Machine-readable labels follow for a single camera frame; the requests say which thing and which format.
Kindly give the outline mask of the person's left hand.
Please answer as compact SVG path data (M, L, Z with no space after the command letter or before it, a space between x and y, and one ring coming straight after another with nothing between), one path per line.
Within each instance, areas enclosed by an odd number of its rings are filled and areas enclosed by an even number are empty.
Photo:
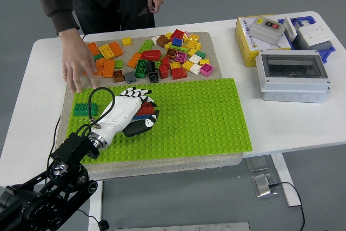
M158 13L164 0L147 0L148 9L150 13Z

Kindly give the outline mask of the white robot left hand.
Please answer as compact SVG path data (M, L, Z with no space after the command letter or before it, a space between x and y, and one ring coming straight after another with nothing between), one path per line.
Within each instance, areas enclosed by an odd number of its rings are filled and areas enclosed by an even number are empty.
M133 121L141 106L149 102L156 106L148 95L150 90L128 88L115 97L102 113L96 129L89 135L90 141L98 150L107 149L116 134L123 132L125 136L132 137L150 130L157 121L159 110L144 119Z

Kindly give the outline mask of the person's right hand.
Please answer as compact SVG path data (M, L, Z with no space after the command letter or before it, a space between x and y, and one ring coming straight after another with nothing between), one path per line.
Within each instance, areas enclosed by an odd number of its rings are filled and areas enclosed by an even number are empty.
M81 76L85 71L93 88L97 88L94 57L76 28L58 33L63 47L62 73L71 94L82 92Z

